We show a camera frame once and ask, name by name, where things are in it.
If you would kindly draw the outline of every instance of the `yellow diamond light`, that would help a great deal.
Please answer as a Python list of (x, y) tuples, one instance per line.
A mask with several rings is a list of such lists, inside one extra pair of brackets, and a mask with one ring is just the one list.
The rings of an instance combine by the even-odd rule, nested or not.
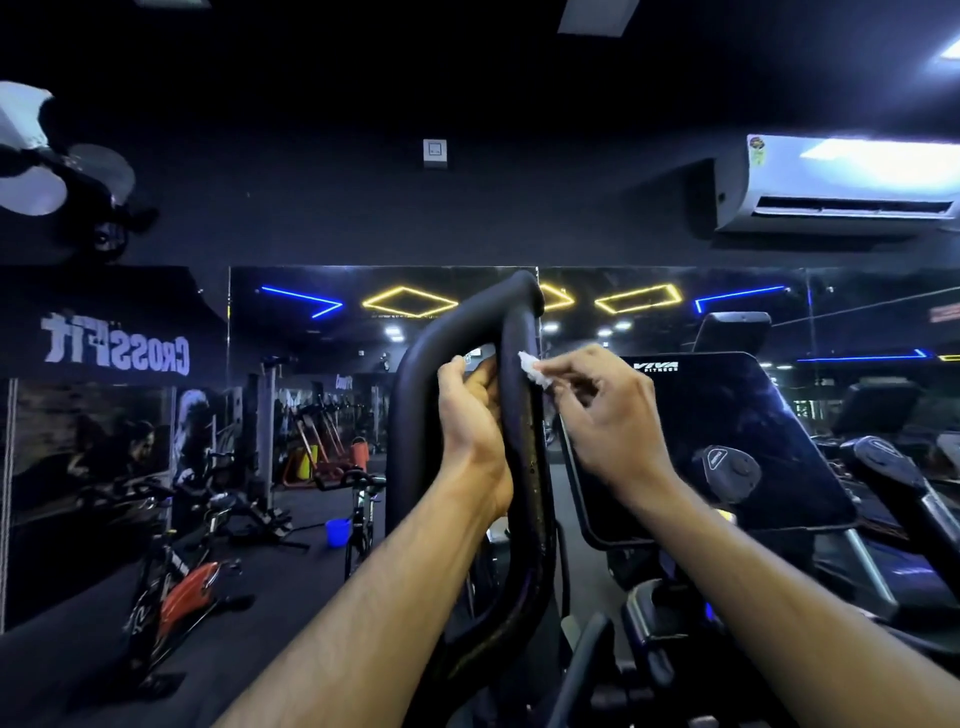
[[(636, 303), (637, 299), (649, 299), (646, 294), (656, 294), (662, 291), (663, 300), (654, 303)], [(594, 305), (607, 313), (615, 316), (621, 313), (633, 313), (642, 311), (645, 308), (656, 308), (663, 305), (675, 305), (684, 299), (673, 283), (664, 283), (662, 285), (651, 285), (647, 288), (638, 288), (636, 291), (627, 291), (626, 293), (617, 293), (613, 296), (605, 296), (602, 299), (594, 301)]]
[[(427, 302), (429, 307), (427, 310), (417, 313), (414, 311), (405, 311), (391, 304), (391, 301), (396, 301), (404, 295), (422, 298)], [(366, 299), (360, 305), (372, 311), (389, 313), (392, 316), (404, 316), (408, 319), (425, 319), (428, 316), (436, 316), (438, 313), (450, 310), (457, 305), (457, 302), (451, 299), (445, 299), (443, 296), (438, 296), (435, 293), (427, 293), (426, 291), (420, 291), (417, 288), (411, 288), (407, 285), (399, 285)]]
[(548, 293), (556, 299), (556, 301), (554, 301), (553, 303), (547, 303), (543, 307), (544, 311), (556, 311), (558, 308), (569, 308), (575, 303), (577, 303), (576, 301), (573, 300), (572, 296), (566, 293), (565, 290), (563, 290), (562, 288), (557, 288), (556, 286), (550, 285), (549, 283), (541, 283), (540, 290), (543, 291), (544, 294)]

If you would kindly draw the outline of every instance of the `fan blade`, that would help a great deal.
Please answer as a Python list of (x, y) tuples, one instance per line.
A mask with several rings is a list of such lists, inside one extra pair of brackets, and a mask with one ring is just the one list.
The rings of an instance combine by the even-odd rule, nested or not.
[(0, 178), (0, 206), (38, 217), (66, 202), (66, 183), (46, 167), (31, 167), (18, 177)]
[(67, 159), (72, 162), (72, 169), (106, 187), (114, 206), (127, 203), (136, 184), (136, 175), (120, 154), (97, 144), (74, 144)]
[(40, 107), (54, 95), (43, 88), (0, 81), (0, 144), (14, 149), (47, 146)]

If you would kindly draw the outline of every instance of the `blue led light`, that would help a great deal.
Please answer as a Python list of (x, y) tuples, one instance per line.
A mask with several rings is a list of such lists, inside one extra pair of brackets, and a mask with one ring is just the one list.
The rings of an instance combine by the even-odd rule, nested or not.
[(329, 313), (330, 311), (335, 311), (335, 310), (337, 310), (338, 308), (341, 308), (341, 307), (343, 306), (343, 304), (342, 304), (341, 302), (339, 302), (339, 301), (331, 301), (330, 299), (322, 299), (322, 298), (320, 298), (320, 297), (318, 297), (318, 296), (306, 296), (306, 295), (304, 295), (304, 294), (302, 294), (302, 293), (294, 293), (293, 291), (284, 291), (284, 290), (281, 290), (281, 289), (279, 289), (279, 288), (272, 288), (272, 287), (269, 286), (269, 285), (261, 285), (261, 286), (260, 286), (260, 290), (261, 290), (261, 291), (267, 291), (268, 293), (277, 293), (277, 294), (279, 294), (280, 296), (290, 296), (291, 298), (294, 298), (294, 299), (304, 299), (305, 301), (316, 301), (317, 303), (325, 303), (325, 304), (326, 304), (326, 308), (325, 308), (324, 310), (322, 310), (322, 311), (318, 311), (317, 313), (313, 314), (313, 315), (310, 317), (311, 319), (319, 319), (319, 318), (320, 318), (321, 316), (323, 316), (325, 313)]
[(929, 359), (930, 354), (923, 349), (915, 349), (913, 353), (894, 356), (824, 356), (816, 359), (797, 359), (797, 361), (894, 361), (895, 359)]
[(720, 299), (735, 299), (740, 296), (753, 296), (757, 293), (772, 293), (773, 291), (782, 291), (786, 288), (785, 285), (772, 285), (769, 288), (754, 288), (750, 291), (734, 291), (733, 293), (723, 293), (719, 296), (707, 296), (706, 298), (697, 299), (693, 304), (697, 307), (697, 313), (703, 313), (704, 308), (701, 306), (701, 303), (707, 301), (719, 301)]

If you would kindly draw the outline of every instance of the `left hand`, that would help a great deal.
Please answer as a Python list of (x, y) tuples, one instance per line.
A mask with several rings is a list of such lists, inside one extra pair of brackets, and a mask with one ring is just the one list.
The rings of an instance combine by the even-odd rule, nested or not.
[(507, 513), (514, 497), (500, 432), (496, 359), (481, 362), (464, 381), (466, 370), (467, 362), (456, 356), (437, 372), (444, 431), (441, 470), (456, 473), (454, 481), (478, 497), (492, 523)]

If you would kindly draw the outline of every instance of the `poster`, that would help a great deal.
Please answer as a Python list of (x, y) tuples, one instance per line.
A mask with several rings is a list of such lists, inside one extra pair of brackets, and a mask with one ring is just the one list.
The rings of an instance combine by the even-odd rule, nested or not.
[(7, 629), (93, 586), (142, 554), (142, 501), (93, 507), (170, 479), (174, 390), (104, 383), (18, 382), (13, 416)]

